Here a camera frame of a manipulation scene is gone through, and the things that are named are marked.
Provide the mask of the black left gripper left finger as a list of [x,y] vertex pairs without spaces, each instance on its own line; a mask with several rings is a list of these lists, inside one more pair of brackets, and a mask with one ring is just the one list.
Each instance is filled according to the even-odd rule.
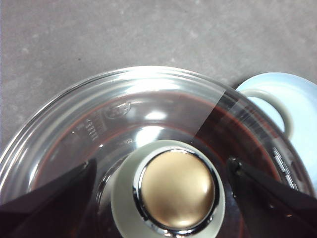
[[75,238],[91,199],[97,162],[73,168],[0,207],[2,238]]

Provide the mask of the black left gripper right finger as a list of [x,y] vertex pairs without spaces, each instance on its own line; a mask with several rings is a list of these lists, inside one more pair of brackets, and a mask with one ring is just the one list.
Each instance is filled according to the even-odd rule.
[[227,160],[233,197],[253,238],[315,238],[317,200],[238,160]]

